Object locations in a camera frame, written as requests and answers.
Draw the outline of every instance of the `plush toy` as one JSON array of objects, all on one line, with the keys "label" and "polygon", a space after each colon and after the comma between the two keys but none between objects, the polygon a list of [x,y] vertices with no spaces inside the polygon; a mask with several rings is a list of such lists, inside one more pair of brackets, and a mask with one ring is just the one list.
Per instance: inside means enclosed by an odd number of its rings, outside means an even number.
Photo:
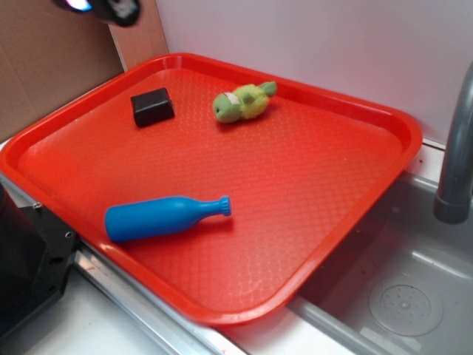
[{"label": "plush toy", "polygon": [[249,84],[220,94],[214,100],[214,114],[223,124],[255,118],[266,110],[269,97],[276,94],[277,88],[274,81],[269,81],[258,87]]}]

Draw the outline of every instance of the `sink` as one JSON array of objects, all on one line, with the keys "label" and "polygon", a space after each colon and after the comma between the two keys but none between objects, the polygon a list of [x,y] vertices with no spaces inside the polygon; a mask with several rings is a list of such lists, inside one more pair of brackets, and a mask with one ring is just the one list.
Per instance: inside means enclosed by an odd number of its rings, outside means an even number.
[{"label": "sink", "polygon": [[473,217],[437,221],[436,188],[403,173],[290,307],[356,354],[473,354]]}]

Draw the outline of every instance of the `drain cover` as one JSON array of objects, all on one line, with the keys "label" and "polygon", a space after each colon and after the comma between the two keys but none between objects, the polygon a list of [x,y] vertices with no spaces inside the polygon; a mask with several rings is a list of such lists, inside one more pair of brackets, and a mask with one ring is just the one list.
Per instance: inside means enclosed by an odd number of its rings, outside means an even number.
[{"label": "drain cover", "polygon": [[408,337],[429,333],[443,316],[437,292],[407,276],[377,284],[370,294],[370,311],[380,326]]}]

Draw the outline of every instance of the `faucet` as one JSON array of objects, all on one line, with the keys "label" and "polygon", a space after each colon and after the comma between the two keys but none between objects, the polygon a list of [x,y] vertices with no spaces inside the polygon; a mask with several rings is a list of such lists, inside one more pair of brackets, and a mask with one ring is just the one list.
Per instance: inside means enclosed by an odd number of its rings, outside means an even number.
[{"label": "faucet", "polygon": [[435,217],[448,224],[468,218],[473,191],[473,63],[466,72],[446,144],[434,202]]}]

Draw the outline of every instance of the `blue plastic bottle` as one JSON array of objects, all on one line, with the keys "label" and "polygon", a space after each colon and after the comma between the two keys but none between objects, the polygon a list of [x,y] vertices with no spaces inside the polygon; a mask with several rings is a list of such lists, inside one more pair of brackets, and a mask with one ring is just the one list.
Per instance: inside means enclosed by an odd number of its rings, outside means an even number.
[{"label": "blue plastic bottle", "polygon": [[231,214],[227,196],[210,202],[188,197],[165,197],[113,206],[106,211],[105,227],[109,238],[119,243],[185,231],[203,218],[215,214]]}]

